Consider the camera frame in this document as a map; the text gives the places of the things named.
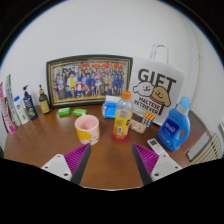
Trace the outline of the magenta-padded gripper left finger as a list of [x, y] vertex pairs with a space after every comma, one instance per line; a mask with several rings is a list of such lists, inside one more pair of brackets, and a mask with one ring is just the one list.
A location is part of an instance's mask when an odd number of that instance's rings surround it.
[[90, 154], [91, 145], [85, 144], [66, 155], [56, 154], [42, 169], [79, 185]]

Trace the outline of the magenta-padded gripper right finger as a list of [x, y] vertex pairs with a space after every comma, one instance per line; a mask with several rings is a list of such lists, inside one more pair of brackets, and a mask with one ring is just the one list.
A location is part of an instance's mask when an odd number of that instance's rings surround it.
[[144, 185], [182, 169], [182, 167], [168, 155], [158, 155], [150, 149], [136, 143], [132, 145], [132, 154]]

